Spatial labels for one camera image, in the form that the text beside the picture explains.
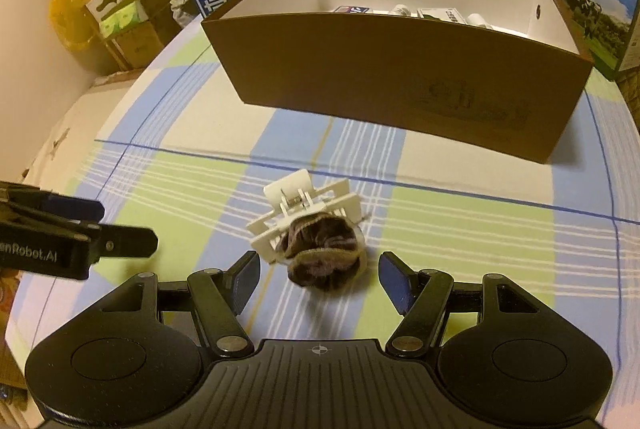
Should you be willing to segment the dark fuzzy scrunchie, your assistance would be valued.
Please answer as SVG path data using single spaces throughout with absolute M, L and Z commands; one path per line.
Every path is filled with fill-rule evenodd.
M 292 221 L 277 245 L 278 261 L 300 287 L 343 289 L 367 269 L 367 245 L 357 223 L 329 212 Z

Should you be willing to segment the white cream tube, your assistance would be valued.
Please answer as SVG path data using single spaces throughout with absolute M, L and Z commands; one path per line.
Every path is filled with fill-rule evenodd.
M 486 21 L 479 13 L 471 13 L 466 17 L 466 22 L 475 27 L 484 28 L 485 30 L 492 30 L 492 26 Z

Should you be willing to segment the clear blue floss box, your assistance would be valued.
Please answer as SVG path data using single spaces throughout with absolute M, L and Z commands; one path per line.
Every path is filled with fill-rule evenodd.
M 372 10 L 368 7 L 361 6 L 338 6 L 332 12 L 341 14 L 371 14 Z

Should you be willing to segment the green white spray box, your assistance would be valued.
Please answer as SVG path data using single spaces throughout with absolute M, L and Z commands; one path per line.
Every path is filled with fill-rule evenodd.
M 456 8 L 419 8 L 416 13 L 421 19 L 458 24 L 466 23 L 465 17 Z

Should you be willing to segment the small white medicine bottle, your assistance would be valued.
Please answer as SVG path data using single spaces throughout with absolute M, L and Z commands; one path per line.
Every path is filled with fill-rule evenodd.
M 399 16 L 411 16 L 411 10 L 405 6 L 404 4 L 396 4 L 392 10 L 390 10 L 390 14 L 399 15 Z

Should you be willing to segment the checkered bed sheet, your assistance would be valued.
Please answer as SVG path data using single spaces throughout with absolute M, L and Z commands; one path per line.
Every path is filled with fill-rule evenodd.
M 355 120 L 242 103 L 201 26 L 190 25 L 118 103 L 58 188 L 107 222 L 158 237 L 149 259 L 105 258 L 85 282 L 27 275 L 6 340 L 18 363 L 130 275 L 180 281 L 228 267 L 269 212 L 265 186 L 307 169 L 346 179 L 372 258 L 520 284 L 592 337 L 614 381 L 600 414 L 639 423 L 639 134 L 620 90 L 592 73 L 550 162 Z

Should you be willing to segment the cardboard box with tissue packs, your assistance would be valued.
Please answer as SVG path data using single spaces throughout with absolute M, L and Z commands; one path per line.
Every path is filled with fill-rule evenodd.
M 124 71 L 147 67 L 182 28 L 170 0 L 90 0 L 99 38 Z

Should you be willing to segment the brown cardboard storage box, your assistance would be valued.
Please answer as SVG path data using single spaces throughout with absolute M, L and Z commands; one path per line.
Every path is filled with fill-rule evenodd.
M 396 4 L 412 15 L 390 14 Z M 492 30 L 421 19 L 419 8 L 479 13 Z M 562 0 L 228 0 L 202 26 L 245 103 L 536 163 L 550 158 L 593 67 Z

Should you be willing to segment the white plastic bag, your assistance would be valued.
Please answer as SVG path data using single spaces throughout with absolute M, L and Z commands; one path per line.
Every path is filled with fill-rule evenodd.
M 185 28 L 200 15 L 200 9 L 195 0 L 170 0 L 170 11 L 174 21 Z

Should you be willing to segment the yellow plastic bag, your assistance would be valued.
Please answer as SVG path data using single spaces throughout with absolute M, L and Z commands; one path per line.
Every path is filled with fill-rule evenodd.
M 70 52 L 88 50 L 96 32 L 87 11 L 90 0 L 50 0 L 49 21 L 61 45 Z

